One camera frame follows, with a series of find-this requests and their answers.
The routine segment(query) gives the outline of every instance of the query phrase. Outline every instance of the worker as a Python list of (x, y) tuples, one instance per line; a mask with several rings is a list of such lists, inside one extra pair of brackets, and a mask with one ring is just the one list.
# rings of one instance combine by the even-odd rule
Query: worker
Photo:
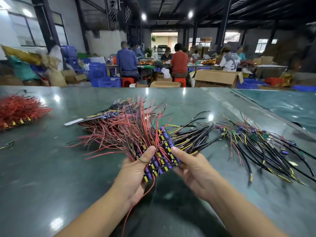
[[(172, 147), (171, 151), (183, 162), (174, 171), (198, 198), (211, 205), (232, 237), (288, 236), (236, 191), (202, 154), (192, 156), (176, 147)], [(140, 160), (132, 162), (126, 158), (109, 191), (55, 237), (110, 236), (127, 212), (142, 198), (144, 169), (155, 152), (156, 148), (150, 146)]]
[(172, 67), (172, 77), (173, 78), (185, 78), (186, 86), (191, 87), (190, 85), (190, 76), (188, 74), (188, 63), (189, 58), (188, 54), (182, 51), (182, 44), (177, 43), (174, 46), (176, 53), (172, 55), (170, 66)]
[(242, 46), (238, 47), (237, 55), (239, 56), (240, 61), (244, 61), (246, 59), (245, 54), (243, 53), (244, 48)]
[(137, 47), (136, 44), (133, 44), (132, 50), (134, 51), (134, 53), (138, 59), (142, 59), (144, 57), (142, 51)]
[(116, 63), (121, 68), (121, 76), (133, 77), (136, 79), (136, 83), (139, 84), (138, 59), (134, 51), (128, 50), (126, 41), (121, 42), (121, 47), (122, 49), (116, 54)]
[(167, 47), (165, 50), (165, 53), (161, 56), (160, 60), (161, 61), (168, 61), (171, 60), (172, 54), (171, 54), (171, 48)]
[(200, 55), (198, 54), (198, 51), (195, 50), (194, 54), (192, 55), (192, 58), (197, 60), (199, 57), (200, 57)]
[(230, 52), (230, 47), (224, 47), (221, 51), (222, 60), (219, 66), (222, 67), (223, 71), (236, 71), (240, 63), (240, 59), (235, 53)]

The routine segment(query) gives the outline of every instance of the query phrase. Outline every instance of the hair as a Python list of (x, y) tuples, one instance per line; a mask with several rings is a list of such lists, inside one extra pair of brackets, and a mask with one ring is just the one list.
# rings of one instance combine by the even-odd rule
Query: hair
[(126, 45), (127, 45), (127, 42), (126, 42), (126, 41), (122, 41), (122, 42), (121, 42), (121, 47), (123, 47), (125, 43), (126, 43)]
[(181, 43), (177, 43), (176, 45), (174, 45), (174, 50), (175, 51), (182, 51), (182, 44)]
[(221, 50), (221, 54), (226, 52), (230, 52), (230, 46), (223, 47), (223, 49)]

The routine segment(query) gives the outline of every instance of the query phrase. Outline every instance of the table surface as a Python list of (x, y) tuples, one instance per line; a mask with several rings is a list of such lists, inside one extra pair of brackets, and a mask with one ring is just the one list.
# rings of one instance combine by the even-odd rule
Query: table surface
[[(283, 120), (228, 88), (59, 88), (0, 86), (0, 97), (21, 91), (46, 102), (53, 111), (36, 123), (0, 133), (0, 144), (16, 140), (13, 148), (0, 150), (0, 236), (51, 237), (66, 226), (111, 187), (121, 167), (123, 154), (84, 160), (87, 147), (66, 148), (85, 135), (78, 125), (64, 126), (109, 107), (115, 99), (148, 97), (148, 103), (165, 101), (171, 124), (183, 124), (198, 112), (212, 110), (210, 118), (223, 115), (240, 121), (239, 110), (260, 128), (294, 140), (315, 154), (315, 140), (302, 128)], [(169, 121), (170, 116), (161, 120)], [(211, 132), (210, 138), (218, 136)], [(238, 191), (261, 209), (290, 236), (314, 236), (316, 185), (286, 183), (252, 165), (253, 183), (238, 161), (230, 160), (227, 140), (216, 142), (202, 153)], [(294, 160), (304, 171), (300, 160)], [(315, 162), (307, 159), (312, 167)], [(121, 234), (120, 224), (113, 236)], [(211, 207), (197, 199), (172, 171), (157, 179), (157, 185), (129, 217), (126, 236), (229, 236)]]

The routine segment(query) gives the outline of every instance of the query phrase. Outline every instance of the white t-shirt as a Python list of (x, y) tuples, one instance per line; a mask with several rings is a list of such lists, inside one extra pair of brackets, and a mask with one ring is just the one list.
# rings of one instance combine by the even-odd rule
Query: white t-shirt
[(192, 58), (193, 59), (198, 59), (200, 57), (200, 55), (198, 54), (198, 53), (194, 53), (193, 55), (192, 55)]
[(227, 53), (223, 56), (219, 66), (223, 67), (223, 71), (236, 71), (239, 63), (240, 59), (238, 55), (235, 53)]

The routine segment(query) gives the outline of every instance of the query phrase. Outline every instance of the hand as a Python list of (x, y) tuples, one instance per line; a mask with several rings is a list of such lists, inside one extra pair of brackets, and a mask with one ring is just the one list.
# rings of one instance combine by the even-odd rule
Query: hand
[(154, 146), (150, 146), (140, 160), (132, 161), (126, 158), (123, 161), (122, 168), (116, 177), (112, 188), (118, 195), (127, 199), (131, 207), (135, 205), (144, 194), (146, 183), (143, 180), (144, 169), (156, 152)]
[(204, 155), (200, 153), (192, 156), (176, 147), (172, 147), (171, 152), (183, 162), (183, 164), (180, 164), (173, 170), (184, 180), (185, 184), (198, 198), (208, 201), (210, 197), (209, 192), (212, 191), (212, 179), (219, 176), (219, 173), (213, 169)]

